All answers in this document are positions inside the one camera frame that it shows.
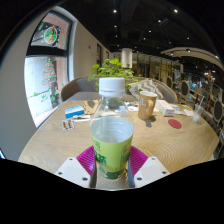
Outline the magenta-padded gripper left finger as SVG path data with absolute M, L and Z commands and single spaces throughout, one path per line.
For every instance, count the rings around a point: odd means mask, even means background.
M 97 167 L 94 148 L 89 147 L 77 157 L 68 157 L 56 175 L 84 188 L 95 188 Z

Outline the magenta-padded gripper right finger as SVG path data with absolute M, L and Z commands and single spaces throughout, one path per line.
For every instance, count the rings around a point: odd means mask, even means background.
M 169 175 L 169 171 L 157 157 L 148 157 L 132 146 L 128 159 L 128 182 L 130 188 L 139 188 Z

